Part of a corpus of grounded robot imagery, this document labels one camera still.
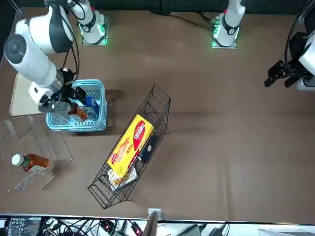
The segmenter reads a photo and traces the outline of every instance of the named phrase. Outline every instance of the metal wire basket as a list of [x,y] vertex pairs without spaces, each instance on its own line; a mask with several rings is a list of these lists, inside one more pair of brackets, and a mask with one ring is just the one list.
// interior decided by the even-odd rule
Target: metal wire basket
[[122,179],[118,178],[113,173],[112,168],[106,161],[98,172],[93,183],[88,187],[90,193],[103,209],[128,200],[143,171],[147,167],[149,161],[166,134],[170,103],[170,97],[158,86],[153,85],[151,91],[148,93],[147,97],[130,120],[115,146],[121,140],[122,136],[137,114],[141,115],[153,125],[154,132],[152,136],[147,140],[139,155]]

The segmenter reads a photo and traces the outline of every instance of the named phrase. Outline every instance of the yellow snack box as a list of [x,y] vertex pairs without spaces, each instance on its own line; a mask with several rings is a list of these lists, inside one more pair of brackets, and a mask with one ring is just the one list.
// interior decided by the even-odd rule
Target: yellow snack box
[[133,119],[107,161],[119,178],[125,176],[153,130],[153,126],[140,115]]

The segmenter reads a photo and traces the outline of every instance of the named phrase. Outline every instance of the wire basket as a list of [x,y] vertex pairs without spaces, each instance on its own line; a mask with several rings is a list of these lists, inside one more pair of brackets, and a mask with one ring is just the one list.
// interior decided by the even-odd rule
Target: wire basket
[[[49,128],[56,131],[70,132],[96,132],[103,131],[106,127],[107,103],[105,100],[105,88],[100,80],[77,80],[72,87],[80,87],[87,96],[92,96],[99,105],[99,116],[97,120],[87,118],[84,122],[71,120],[67,113],[48,113],[46,122]],[[79,100],[73,100],[82,106]]]
[[170,97],[158,86],[153,85],[153,88],[132,117],[115,146],[119,143],[137,114],[153,125],[154,132],[152,136],[146,141],[139,155],[122,179],[113,173],[112,168],[106,161],[93,183],[88,187],[90,193],[103,209],[128,200],[143,171],[166,134],[170,103]]

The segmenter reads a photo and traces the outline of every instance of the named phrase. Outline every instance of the white cutting board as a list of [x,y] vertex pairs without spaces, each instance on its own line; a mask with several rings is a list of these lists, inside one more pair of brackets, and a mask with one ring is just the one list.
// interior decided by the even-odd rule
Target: white cutting board
[[30,80],[17,73],[11,98],[10,115],[24,116],[41,113],[29,94],[31,83]]

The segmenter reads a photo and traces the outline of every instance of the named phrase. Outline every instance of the red bottle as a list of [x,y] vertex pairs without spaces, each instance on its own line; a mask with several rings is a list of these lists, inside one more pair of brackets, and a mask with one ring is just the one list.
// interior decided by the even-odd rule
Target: red bottle
[[15,154],[12,157],[12,164],[14,166],[21,166],[24,171],[41,171],[50,166],[49,160],[45,157],[28,154],[26,156],[21,154]]

